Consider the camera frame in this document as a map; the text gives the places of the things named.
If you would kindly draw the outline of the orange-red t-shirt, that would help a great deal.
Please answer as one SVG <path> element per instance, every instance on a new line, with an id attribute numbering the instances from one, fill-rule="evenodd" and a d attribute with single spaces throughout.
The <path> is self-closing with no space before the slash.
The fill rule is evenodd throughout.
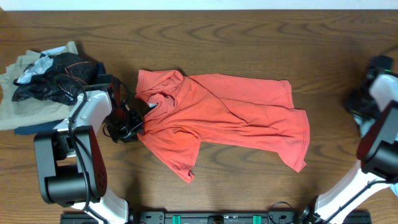
<path id="1" fill-rule="evenodd" d="M 136 98 L 150 106 L 139 139 L 186 182 L 203 142 L 276 152 L 293 170 L 305 167 L 310 125 L 287 80 L 140 70 Z"/>

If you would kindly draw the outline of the light blue-grey garment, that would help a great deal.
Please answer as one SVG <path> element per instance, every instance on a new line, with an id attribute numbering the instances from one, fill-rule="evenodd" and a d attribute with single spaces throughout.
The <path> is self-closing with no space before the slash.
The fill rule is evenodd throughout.
<path id="1" fill-rule="evenodd" d="M 354 115 L 353 118 L 354 118 L 354 121 L 356 122 L 356 124 L 358 125 L 359 134 L 360 134 L 361 138 L 363 138 L 368 133 L 370 128 L 376 122 L 375 119 L 365 118 L 364 116 L 360 116 L 360 115 Z M 391 184 L 390 189 L 396 196 L 398 196 L 398 193 L 397 193 L 398 185 L 397 184 Z"/>

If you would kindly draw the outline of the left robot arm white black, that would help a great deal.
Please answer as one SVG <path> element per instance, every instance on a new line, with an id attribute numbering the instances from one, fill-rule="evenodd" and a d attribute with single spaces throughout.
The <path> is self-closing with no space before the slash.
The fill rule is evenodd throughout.
<path id="1" fill-rule="evenodd" d="M 74 208 L 60 223 L 134 223 L 128 201 L 108 187 L 108 176 L 96 138 L 102 129 L 114 142 L 138 140 L 143 119 L 121 98 L 118 78 L 98 75 L 78 85 L 72 111 L 51 131 L 34 138 L 40 194 L 44 202 Z"/>

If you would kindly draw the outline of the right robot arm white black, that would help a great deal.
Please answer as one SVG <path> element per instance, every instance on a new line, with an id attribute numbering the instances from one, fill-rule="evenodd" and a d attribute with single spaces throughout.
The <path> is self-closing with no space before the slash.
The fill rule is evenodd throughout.
<path id="1" fill-rule="evenodd" d="M 307 207 L 300 223 L 370 223 L 355 208 L 370 196 L 397 184 L 397 74 L 394 60 L 378 55 L 369 62 L 360 88 L 344 102 L 354 116 L 361 140 L 356 162 L 329 191 Z"/>

